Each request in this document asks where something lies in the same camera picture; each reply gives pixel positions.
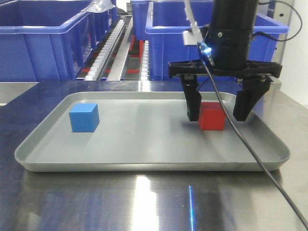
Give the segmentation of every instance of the plastic bag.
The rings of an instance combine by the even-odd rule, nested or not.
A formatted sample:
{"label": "plastic bag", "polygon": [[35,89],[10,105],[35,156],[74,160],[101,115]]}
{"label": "plastic bag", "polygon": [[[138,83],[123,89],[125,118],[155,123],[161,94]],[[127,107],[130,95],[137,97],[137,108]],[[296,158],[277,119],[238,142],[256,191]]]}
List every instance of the plastic bag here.
{"label": "plastic bag", "polygon": [[114,8],[115,5],[111,3],[111,0],[93,0],[88,7],[83,9],[83,11],[93,12],[93,13],[103,13],[107,10]]}

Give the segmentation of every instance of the black cable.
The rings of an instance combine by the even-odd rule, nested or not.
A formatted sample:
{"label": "black cable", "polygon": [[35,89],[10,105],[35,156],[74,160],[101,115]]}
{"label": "black cable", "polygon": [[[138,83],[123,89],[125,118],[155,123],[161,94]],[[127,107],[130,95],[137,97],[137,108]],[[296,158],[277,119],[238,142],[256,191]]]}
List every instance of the black cable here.
{"label": "black cable", "polygon": [[200,88],[209,80],[210,78],[207,78],[206,80],[203,81],[203,83],[197,88],[197,91],[200,90]]}
{"label": "black cable", "polygon": [[258,155],[255,153],[255,151],[253,150],[253,148],[250,146],[250,144],[247,142],[247,140],[242,136],[242,134],[239,132],[239,130],[237,129],[237,127],[235,126],[234,122],[231,119],[231,116],[229,115],[229,113],[227,112],[227,109],[225,107],[225,105],[222,102],[222,98],[220,96],[220,93],[218,91],[218,88],[216,86],[216,83],[211,75],[211,73],[209,72],[206,64],[203,62],[203,66],[209,76],[209,78],[212,81],[213,87],[215,89],[215,93],[216,96],[218,98],[218,101],[220,102],[223,111],[226,114],[226,117],[228,119],[228,121],[230,122],[233,130],[235,131],[236,135],[240,138],[240,140],[243,142],[243,144],[246,146],[246,148],[249,150],[249,152],[251,153],[251,155],[254,157],[254,159],[257,161],[257,163],[259,164],[259,166],[262,168],[262,170],[267,174],[267,176],[271,179],[271,181],[274,183],[274,185],[277,187],[277,189],[281,192],[281,194],[284,196],[284,198],[286,199],[286,201],[289,203],[289,205],[291,206],[291,208],[294,210],[294,212],[296,213],[296,215],[298,216],[298,218],[300,219],[300,221],[302,222],[302,224],[304,225],[304,227],[306,228],[306,230],[308,231],[308,222],[306,221],[306,219],[304,218],[304,216],[302,215],[302,213],[299,211],[299,209],[297,208],[297,206],[294,204],[294,202],[292,201],[292,199],[289,197],[289,195],[287,194],[287,192],[283,189],[283,187],[275,180],[275,178],[272,176],[272,174],[267,170],[267,168],[264,166],[263,162],[261,161],[261,159],[258,157]]}
{"label": "black cable", "polygon": [[286,39],[276,39],[273,36],[271,36],[269,34],[266,34],[266,33],[262,32],[262,31],[258,31],[258,32],[254,33],[252,35],[253,35],[253,37],[257,36],[257,35],[265,36],[265,37],[267,37],[267,38],[269,38],[271,40],[278,41],[278,42],[289,41],[289,40],[293,39],[294,37],[296,37],[299,34],[299,32],[302,30],[302,28],[303,28],[303,19],[300,16],[299,12],[292,5],[290,5],[289,3],[286,3],[284,1],[275,0],[275,1],[269,1],[269,2],[259,2],[259,5],[267,5],[267,4],[270,4],[272,2],[279,2],[279,3],[285,4],[285,5],[289,6],[297,14],[297,16],[298,16],[298,18],[300,20],[300,27],[299,27],[298,31],[292,37],[289,37],[289,38],[286,38]]}

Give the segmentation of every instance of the blue cube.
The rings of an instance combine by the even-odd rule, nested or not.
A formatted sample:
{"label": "blue cube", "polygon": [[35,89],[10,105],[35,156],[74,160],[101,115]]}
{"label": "blue cube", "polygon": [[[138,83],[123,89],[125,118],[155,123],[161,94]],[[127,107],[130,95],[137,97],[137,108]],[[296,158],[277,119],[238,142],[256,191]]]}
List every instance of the blue cube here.
{"label": "blue cube", "polygon": [[100,123],[97,103],[76,103],[69,117],[72,132],[94,132]]}

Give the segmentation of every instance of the robotic arm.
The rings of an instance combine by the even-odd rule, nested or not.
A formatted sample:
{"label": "robotic arm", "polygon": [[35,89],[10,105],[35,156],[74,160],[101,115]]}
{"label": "robotic arm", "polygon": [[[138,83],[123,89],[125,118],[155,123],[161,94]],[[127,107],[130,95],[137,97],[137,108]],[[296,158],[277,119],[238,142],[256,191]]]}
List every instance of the robotic arm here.
{"label": "robotic arm", "polygon": [[[237,77],[242,90],[237,92],[233,111],[238,121],[245,121],[257,101],[270,89],[270,75],[279,77],[277,63],[248,61],[258,0],[214,0],[211,23],[202,29],[205,46],[198,44],[200,57],[212,75]],[[199,117],[201,95],[197,76],[206,75],[202,61],[169,63],[169,76],[180,76],[188,117]]]}

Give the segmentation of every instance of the white wall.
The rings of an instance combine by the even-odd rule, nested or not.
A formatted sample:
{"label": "white wall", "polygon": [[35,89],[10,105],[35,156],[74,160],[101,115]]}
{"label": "white wall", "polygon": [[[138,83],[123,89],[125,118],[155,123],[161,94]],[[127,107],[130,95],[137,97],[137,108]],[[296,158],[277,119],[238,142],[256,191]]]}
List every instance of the white wall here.
{"label": "white wall", "polygon": [[126,11],[126,2],[129,2],[129,0],[116,0],[116,6]]}
{"label": "white wall", "polygon": [[[308,105],[308,0],[295,0],[304,26],[300,34],[286,42],[282,61],[281,90],[301,104]],[[299,20],[292,14],[289,36],[296,33]]]}

